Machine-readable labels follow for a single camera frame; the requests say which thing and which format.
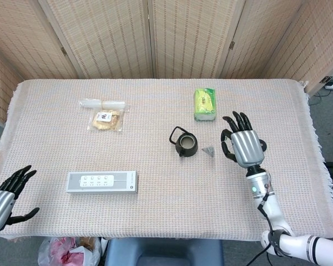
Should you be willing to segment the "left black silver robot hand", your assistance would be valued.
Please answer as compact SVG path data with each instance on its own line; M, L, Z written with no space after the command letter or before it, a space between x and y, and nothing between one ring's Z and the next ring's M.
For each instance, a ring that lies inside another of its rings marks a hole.
M25 188L26 183L36 173L36 170L32 170L31 165L28 165L13 173L0 185L0 231L5 226L25 222L39 212L40 208L36 207L23 216L12 215L16 200Z

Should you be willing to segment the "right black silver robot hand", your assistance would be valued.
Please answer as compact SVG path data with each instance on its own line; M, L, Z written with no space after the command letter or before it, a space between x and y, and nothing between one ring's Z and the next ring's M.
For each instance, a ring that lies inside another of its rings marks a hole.
M233 111L234 118L223 116L230 130L221 132L221 148L226 158L236 162L242 168L258 167L265 156L260 146L260 139L243 113Z

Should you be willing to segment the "black cast iron teapot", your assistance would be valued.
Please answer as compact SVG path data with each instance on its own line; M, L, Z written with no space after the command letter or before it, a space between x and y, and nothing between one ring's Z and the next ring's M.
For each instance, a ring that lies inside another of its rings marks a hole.
M172 137L176 129L183 133L178 137L177 141L173 141ZM198 150L197 138L190 132L180 126L176 126L169 136L169 142L175 146L175 150L180 157L194 156Z

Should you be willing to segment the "plastic bag with pink contents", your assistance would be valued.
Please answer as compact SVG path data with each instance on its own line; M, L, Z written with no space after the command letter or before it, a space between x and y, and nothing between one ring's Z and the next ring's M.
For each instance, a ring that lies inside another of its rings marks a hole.
M38 251L39 266L98 266L102 246L97 237L48 237Z

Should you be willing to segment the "bagged snack packet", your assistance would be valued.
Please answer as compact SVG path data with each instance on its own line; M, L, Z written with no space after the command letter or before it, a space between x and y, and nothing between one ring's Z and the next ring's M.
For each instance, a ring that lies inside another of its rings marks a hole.
M122 131L124 110L93 109L88 130L94 131Z

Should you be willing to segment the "green tissue pack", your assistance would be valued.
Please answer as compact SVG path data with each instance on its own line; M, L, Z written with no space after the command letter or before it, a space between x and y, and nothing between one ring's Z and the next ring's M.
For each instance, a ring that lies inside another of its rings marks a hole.
M212 88L198 88L194 91L194 119L213 121L216 118L216 93Z

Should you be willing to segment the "grey power strip box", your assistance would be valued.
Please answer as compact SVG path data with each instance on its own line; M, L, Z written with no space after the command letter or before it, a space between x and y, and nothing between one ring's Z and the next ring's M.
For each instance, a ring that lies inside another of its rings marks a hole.
M71 171L67 176L67 193L77 195L137 194L137 171Z

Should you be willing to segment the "woven pinkish tablecloth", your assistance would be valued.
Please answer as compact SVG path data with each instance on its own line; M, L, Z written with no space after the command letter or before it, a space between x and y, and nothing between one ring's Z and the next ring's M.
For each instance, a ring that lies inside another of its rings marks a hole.
M212 88L216 118L194 119L194 91ZM122 131L88 130L82 99L124 101ZM303 86L291 79L36 79L20 83L0 139L0 184L31 165L36 175L13 209L29 221L0 237L103 236L256 241L268 225L246 170L221 150L223 116L244 112L268 147L262 166L297 235L333 238L333 190ZM180 157L176 126L198 141ZM202 148L213 146L214 157ZM137 194L69 194L71 171L137 171Z

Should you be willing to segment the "blue chair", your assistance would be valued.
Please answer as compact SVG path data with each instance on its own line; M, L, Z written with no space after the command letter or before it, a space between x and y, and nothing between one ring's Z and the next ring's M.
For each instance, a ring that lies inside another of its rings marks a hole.
M224 266L223 245L217 239L116 238L104 266Z

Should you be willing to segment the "bamboo folding screen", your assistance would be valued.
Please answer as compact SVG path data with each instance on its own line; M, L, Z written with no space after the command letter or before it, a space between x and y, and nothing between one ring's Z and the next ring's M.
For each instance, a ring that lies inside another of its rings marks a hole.
M26 79L333 76L333 0L0 0L0 125Z

